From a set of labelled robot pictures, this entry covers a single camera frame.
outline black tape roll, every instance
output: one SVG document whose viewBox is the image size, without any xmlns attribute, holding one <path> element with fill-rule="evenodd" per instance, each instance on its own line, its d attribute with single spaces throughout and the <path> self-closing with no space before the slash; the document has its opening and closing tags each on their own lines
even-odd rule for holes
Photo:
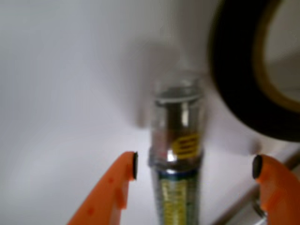
<svg viewBox="0 0 300 225">
<path fill-rule="evenodd" d="M 300 113 L 271 100 L 262 91 L 257 67 L 262 67 L 262 36 L 280 0 L 225 0 L 210 36 L 210 69 L 230 110 L 252 129 L 282 140 L 300 141 Z"/>
</svg>

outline white surface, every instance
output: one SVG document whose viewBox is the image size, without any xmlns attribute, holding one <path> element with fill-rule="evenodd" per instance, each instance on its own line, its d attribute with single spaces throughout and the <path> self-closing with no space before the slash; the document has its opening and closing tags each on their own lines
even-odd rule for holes
<svg viewBox="0 0 300 225">
<path fill-rule="evenodd" d="M 160 44 L 172 40 L 165 16 L 172 2 L 0 3 L 1 224 L 65 224 L 127 150 L 139 152 L 139 173 L 121 223 L 153 224 L 146 163 L 150 134 L 140 119 L 145 112 L 139 112 L 151 81 L 179 57 L 176 49 Z M 184 35 L 174 45 L 194 69 L 207 69 L 206 43 L 217 2 L 175 4 L 182 8 L 177 28 Z M 252 140 L 262 138 L 240 124 L 213 91 L 209 103 L 204 225 L 254 185 L 249 152 Z"/>
</svg>

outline orange plastic jaw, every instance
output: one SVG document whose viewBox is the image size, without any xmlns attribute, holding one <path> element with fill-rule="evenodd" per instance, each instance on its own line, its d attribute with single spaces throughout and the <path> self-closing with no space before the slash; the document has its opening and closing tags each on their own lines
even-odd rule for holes
<svg viewBox="0 0 300 225">
<path fill-rule="evenodd" d="M 253 161 L 253 176 L 260 185 L 262 210 L 269 225 L 300 224 L 300 183 L 283 164 L 266 155 Z"/>
<path fill-rule="evenodd" d="M 136 178 L 137 153 L 125 152 L 111 165 L 68 225 L 119 225 L 129 181 Z"/>
</svg>

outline blurry object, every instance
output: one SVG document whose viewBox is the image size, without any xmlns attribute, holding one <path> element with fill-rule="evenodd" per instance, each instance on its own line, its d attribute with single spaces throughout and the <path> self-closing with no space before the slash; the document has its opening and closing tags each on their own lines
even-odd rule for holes
<svg viewBox="0 0 300 225">
<path fill-rule="evenodd" d="M 173 69 L 155 86 L 149 165 L 160 225 L 198 224 L 204 112 L 199 79 Z"/>
<path fill-rule="evenodd" d="M 220 95 L 241 121 L 264 135 L 300 141 L 300 104 L 271 84 L 264 65 L 265 37 L 281 2 L 224 1 L 212 27 L 210 68 Z"/>
<path fill-rule="evenodd" d="M 129 181 L 136 180 L 137 153 L 125 152 L 112 164 L 68 225 L 119 225 Z"/>
</svg>

